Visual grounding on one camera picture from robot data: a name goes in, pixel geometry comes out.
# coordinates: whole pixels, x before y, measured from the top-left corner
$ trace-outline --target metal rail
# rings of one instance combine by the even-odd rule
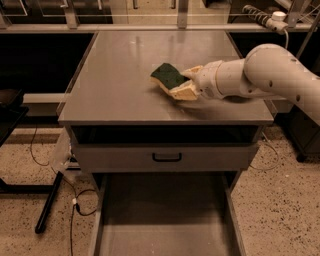
[[[308,32],[311,24],[297,24],[288,32]],[[181,30],[177,25],[128,25],[128,24],[80,24],[70,29],[67,24],[12,24],[0,33],[87,33],[97,31],[174,31]],[[254,23],[218,24],[218,25],[188,25],[183,30],[224,30],[227,32],[271,32],[270,30]]]

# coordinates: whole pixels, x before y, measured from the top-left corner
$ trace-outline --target drawer handle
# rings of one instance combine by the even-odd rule
[[[182,154],[179,153],[177,157],[169,157],[169,154],[156,154],[152,153],[152,160],[155,162],[179,162],[182,160]]]

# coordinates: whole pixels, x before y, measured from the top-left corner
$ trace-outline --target table top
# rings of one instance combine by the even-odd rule
[[[266,125],[263,100],[175,101],[150,81],[163,63],[179,71],[238,55],[223,31],[101,31],[59,116],[62,125]]]

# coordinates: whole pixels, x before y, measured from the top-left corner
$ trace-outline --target green sponge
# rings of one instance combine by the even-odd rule
[[[169,63],[163,63],[151,73],[151,77],[158,79],[168,90],[178,87],[190,80],[189,78],[182,76],[180,72]]]

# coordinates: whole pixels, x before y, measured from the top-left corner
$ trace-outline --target sponge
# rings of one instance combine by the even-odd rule
[[[151,73],[151,80],[159,84],[161,89],[171,96],[169,91],[190,80],[182,76],[180,72],[171,64],[163,63]]]

